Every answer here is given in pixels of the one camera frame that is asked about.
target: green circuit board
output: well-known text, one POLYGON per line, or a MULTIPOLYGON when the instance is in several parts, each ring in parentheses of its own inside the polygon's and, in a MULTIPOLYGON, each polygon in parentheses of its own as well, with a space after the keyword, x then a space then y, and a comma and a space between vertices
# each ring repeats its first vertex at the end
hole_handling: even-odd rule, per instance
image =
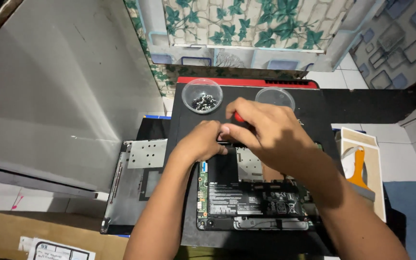
POLYGON ((198 218, 207 218, 207 196, 208 196, 208 163, 200 163, 197 190, 197 212, 198 218))

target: ivy-pattern wallpaper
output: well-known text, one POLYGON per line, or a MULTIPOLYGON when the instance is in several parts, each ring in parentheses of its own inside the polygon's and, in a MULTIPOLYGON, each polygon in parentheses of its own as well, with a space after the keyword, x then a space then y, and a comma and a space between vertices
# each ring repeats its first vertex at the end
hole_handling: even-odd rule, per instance
POLYGON ((171 64, 155 64, 147 46, 144 29, 141 23, 136 0, 124 0, 126 8, 130 14, 137 37, 141 42, 153 77, 157 83, 158 89, 162 97, 174 97, 176 81, 179 76, 197 76, 197 77, 254 77, 264 79, 296 79, 302 78, 307 72, 294 70, 265 70, 252 68, 220 68, 206 66, 189 66, 189 65, 171 65, 171 64))
POLYGON ((175 46, 326 50, 354 0, 163 0, 175 46))

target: plastic container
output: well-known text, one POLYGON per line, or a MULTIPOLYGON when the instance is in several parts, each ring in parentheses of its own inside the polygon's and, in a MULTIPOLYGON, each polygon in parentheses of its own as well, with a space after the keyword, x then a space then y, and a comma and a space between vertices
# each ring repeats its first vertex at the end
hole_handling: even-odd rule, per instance
POLYGON ((222 102, 222 89, 221 87, 210 79, 195 79, 187 83, 182 89, 182 102, 190 110, 199 114, 210 113, 218 108, 222 102), (203 95, 211 95, 216 99, 216 105, 209 110, 196 110, 192 107, 192 101, 203 95))
POLYGON ((295 109, 295 101, 288 91, 279 87, 265 87, 256 94, 256 102, 288 106, 293 111, 295 109))

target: plastic lid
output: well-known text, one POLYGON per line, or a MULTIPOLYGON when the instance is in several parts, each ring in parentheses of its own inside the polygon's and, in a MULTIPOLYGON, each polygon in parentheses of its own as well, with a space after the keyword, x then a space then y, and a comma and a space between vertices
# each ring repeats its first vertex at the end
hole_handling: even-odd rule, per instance
POLYGON ((293 111, 295 109, 295 101, 288 91, 279 87, 265 87, 256 94, 256 102, 288 106, 293 111))

